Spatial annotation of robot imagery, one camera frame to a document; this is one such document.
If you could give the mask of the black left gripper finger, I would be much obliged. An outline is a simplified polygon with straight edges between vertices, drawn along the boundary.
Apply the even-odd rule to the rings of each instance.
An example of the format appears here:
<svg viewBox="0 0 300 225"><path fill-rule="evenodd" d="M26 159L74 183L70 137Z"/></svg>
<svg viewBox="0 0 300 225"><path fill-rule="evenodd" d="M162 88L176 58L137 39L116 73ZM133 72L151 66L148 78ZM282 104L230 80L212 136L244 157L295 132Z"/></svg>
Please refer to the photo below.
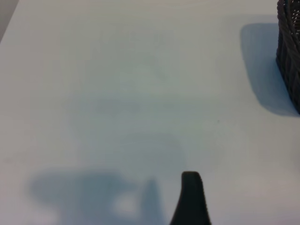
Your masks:
<svg viewBox="0 0 300 225"><path fill-rule="evenodd" d="M183 172L181 192L172 225L211 225L204 187L198 172Z"/></svg>

